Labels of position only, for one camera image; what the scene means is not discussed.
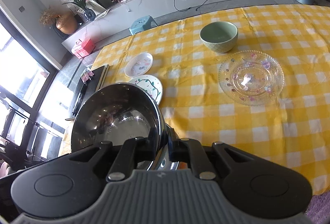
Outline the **light blue plastic stool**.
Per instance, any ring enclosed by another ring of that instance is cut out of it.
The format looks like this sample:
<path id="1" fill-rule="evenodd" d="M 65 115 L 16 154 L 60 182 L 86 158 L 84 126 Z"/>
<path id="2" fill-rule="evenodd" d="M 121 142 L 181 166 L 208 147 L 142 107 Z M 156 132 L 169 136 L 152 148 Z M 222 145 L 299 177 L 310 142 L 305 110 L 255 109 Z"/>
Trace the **light blue plastic stool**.
<path id="1" fill-rule="evenodd" d="M 137 33 L 144 32 L 157 26 L 158 24 L 156 23 L 156 21 L 150 15 L 148 15 L 135 20 L 131 24 L 131 27 L 129 27 L 129 31 L 131 35 L 135 35 Z"/>

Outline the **clear glass flower plate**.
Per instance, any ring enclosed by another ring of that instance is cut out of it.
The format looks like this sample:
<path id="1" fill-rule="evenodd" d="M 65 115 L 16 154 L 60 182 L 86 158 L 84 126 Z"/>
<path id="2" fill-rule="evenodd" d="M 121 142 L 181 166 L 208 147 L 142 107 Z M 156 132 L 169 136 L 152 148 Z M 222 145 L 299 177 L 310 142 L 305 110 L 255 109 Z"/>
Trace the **clear glass flower plate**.
<path id="1" fill-rule="evenodd" d="M 264 106 L 278 100 L 285 77 L 278 61 L 270 55 L 244 50 L 221 64 L 218 81 L 222 91 L 234 102 Z"/>

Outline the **small white printed plate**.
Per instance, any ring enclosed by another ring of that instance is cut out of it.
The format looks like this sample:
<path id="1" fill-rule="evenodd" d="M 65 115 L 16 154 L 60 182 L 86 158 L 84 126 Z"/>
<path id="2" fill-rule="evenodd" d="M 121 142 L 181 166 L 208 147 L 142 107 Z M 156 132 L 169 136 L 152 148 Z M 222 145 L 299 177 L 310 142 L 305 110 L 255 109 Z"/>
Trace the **small white printed plate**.
<path id="1" fill-rule="evenodd" d="M 150 53 L 141 53 L 133 57 L 125 67 L 125 75 L 136 77 L 146 74 L 153 65 L 153 56 Z"/>

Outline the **green ceramic bowl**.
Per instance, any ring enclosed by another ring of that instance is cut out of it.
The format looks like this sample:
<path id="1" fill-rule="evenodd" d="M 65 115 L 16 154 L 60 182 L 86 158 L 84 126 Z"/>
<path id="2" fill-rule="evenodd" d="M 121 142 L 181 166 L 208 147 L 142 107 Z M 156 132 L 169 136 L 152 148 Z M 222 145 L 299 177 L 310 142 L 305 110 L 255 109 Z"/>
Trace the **green ceramic bowl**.
<path id="1" fill-rule="evenodd" d="M 208 49 L 216 53 L 226 53 L 237 43 L 238 28 L 231 22 L 212 22 L 200 30 L 199 36 Z"/>

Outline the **black notebook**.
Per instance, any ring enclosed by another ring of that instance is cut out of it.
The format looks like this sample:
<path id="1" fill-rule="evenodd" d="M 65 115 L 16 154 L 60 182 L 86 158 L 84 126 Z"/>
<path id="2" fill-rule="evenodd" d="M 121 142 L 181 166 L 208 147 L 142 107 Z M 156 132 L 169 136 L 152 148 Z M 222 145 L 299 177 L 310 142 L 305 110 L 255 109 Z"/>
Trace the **black notebook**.
<path id="1" fill-rule="evenodd" d="M 94 76 L 92 77 L 91 80 L 88 80 L 87 83 L 85 84 L 82 82 L 81 76 L 79 77 L 79 81 L 74 92 L 73 100 L 69 108 L 69 113 L 70 113 L 69 118 L 76 117 L 82 105 L 95 92 L 97 92 L 99 89 L 103 87 L 109 67 L 110 66 L 106 64 L 94 70 L 91 70 L 90 68 L 85 69 L 85 70 L 91 70 L 94 73 Z"/>

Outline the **orange steel bowl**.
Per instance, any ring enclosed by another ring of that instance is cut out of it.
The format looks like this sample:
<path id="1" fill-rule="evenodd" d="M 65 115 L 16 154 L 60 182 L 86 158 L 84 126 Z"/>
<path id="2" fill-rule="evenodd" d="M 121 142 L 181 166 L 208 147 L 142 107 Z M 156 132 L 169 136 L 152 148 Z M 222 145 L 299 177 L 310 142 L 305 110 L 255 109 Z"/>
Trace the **orange steel bowl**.
<path id="1" fill-rule="evenodd" d="M 176 170 L 168 154 L 168 125 L 156 101 L 141 87 L 115 83 L 100 89 L 79 109 L 73 123 L 71 150 L 109 141 L 121 146 L 128 139 L 146 137 L 156 145 L 153 161 L 139 162 L 142 170 Z"/>

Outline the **bronze round vase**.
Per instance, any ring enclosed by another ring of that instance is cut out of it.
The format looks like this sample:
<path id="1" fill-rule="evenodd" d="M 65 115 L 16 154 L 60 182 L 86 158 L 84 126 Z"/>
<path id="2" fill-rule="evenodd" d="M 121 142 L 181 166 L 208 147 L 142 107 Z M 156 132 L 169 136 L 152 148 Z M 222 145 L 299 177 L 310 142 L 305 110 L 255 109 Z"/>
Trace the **bronze round vase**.
<path id="1" fill-rule="evenodd" d="M 78 23 L 72 13 L 57 15 L 56 27 L 62 33 L 71 35 L 78 29 Z"/>

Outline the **green plant in blue vase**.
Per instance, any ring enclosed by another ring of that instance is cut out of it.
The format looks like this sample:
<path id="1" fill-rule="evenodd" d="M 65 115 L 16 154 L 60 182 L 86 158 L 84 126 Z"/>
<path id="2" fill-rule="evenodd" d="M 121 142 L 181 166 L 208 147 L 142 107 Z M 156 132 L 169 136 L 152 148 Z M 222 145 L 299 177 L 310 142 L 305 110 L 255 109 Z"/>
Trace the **green plant in blue vase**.
<path id="1" fill-rule="evenodd" d="M 92 9 L 87 7 L 87 0 L 71 0 L 69 2 L 63 3 L 63 5 L 67 5 L 67 4 L 72 4 L 72 5 L 75 5 L 76 7 L 80 8 L 80 9 L 82 9 L 83 13 L 84 13 L 84 17 L 88 21 L 94 21 L 95 20 L 96 14 Z"/>

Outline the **yellow checkered tablecloth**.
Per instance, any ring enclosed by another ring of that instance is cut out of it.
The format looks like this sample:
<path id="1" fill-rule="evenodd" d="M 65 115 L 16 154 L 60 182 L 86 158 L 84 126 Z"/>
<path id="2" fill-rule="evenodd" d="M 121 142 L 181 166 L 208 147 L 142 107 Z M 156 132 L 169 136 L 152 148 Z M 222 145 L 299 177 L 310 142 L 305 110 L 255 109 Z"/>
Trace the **yellow checkered tablecloth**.
<path id="1" fill-rule="evenodd" d="M 222 141 L 329 190 L 329 8 L 252 6 L 177 20 L 105 46 L 93 67 L 125 82 L 150 53 L 160 108 L 181 137 Z"/>

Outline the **purple fuzzy rug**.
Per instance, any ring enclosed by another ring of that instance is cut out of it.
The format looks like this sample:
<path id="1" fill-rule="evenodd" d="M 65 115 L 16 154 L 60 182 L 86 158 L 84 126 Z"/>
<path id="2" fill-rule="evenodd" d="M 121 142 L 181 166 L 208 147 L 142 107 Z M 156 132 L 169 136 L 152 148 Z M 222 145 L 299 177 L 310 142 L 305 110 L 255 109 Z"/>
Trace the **purple fuzzy rug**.
<path id="1" fill-rule="evenodd" d="M 312 223 L 329 223 L 330 192 L 313 196 L 305 214 Z"/>

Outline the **pink hair clip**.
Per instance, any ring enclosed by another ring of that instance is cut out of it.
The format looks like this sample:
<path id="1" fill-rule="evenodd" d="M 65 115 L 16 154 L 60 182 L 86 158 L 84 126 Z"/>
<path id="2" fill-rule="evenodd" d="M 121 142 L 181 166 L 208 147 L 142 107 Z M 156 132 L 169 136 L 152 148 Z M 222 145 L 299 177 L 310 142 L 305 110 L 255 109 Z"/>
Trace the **pink hair clip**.
<path id="1" fill-rule="evenodd" d="M 88 80 L 91 80 L 93 76 L 94 76 L 94 73 L 91 70 L 85 70 L 81 74 L 81 80 L 85 84 L 85 83 L 87 83 Z"/>

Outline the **white canvas bag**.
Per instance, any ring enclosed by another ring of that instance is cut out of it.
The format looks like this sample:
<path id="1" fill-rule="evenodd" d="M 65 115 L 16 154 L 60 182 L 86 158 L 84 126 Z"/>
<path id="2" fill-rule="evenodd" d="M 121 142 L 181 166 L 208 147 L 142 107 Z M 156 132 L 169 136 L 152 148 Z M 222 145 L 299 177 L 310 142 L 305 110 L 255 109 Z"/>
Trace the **white canvas bag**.
<path id="1" fill-rule="evenodd" d="M 103 13 L 106 10 L 103 6 L 101 6 L 94 0 L 87 0 L 86 5 L 88 9 L 91 9 L 96 14 L 96 16 Z"/>

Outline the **pink storage box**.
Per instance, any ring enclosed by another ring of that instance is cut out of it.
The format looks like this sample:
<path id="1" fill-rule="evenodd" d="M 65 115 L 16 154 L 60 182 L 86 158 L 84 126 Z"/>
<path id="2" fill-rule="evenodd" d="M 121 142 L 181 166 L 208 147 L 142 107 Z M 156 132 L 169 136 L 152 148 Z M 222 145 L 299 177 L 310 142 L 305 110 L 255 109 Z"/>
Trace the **pink storage box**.
<path id="1" fill-rule="evenodd" d="M 71 52 L 78 59 L 82 59 L 92 53 L 95 48 L 94 42 L 90 38 L 85 38 L 84 40 L 78 40 L 75 46 L 71 49 Z"/>

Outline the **white Fruity ceramic plate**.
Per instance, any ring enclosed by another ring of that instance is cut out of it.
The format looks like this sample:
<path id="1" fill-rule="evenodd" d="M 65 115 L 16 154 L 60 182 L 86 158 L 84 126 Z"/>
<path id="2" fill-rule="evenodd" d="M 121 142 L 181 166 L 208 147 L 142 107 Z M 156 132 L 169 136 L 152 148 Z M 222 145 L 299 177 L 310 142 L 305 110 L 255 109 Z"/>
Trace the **white Fruity ceramic plate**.
<path id="1" fill-rule="evenodd" d="M 157 105 L 160 104 L 163 95 L 163 86 L 157 77 L 149 74 L 143 74 L 129 80 L 129 83 L 143 89 L 148 95 L 151 96 L 152 99 L 156 101 Z"/>

